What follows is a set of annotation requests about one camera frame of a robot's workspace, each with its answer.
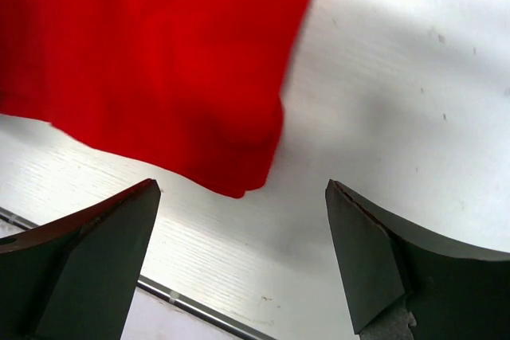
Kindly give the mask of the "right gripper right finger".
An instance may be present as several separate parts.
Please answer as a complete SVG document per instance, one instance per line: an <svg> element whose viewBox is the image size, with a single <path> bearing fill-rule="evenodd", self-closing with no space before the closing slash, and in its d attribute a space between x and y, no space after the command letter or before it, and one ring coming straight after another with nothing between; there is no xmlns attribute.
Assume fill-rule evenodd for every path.
<svg viewBox="0 0 510 340"><path fill-rule="evenodd" d="M426 229L337 181L325 191L361 339L506 339L509 255Z"/></svg>

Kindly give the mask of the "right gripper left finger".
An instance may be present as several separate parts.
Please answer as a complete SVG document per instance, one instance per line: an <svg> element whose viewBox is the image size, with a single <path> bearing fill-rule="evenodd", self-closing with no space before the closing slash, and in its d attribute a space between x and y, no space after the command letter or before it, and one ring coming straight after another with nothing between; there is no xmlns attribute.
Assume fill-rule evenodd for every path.
<svg viewBox="0 0 510 340"><path fill-rule="evenodd" d="M161 193L146 179L1 239L3 339L119 339Z"/></svg>

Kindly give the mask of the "red t shirt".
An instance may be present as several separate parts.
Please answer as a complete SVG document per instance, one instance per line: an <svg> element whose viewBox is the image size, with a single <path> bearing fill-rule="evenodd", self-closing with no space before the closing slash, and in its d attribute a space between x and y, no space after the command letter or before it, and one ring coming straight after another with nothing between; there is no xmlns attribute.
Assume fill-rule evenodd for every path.
<svg viewBox="0 0 510 340"><path fill-rule="evenodd" d="M240 198L310 0L1 0L1 111Z"/></svg>

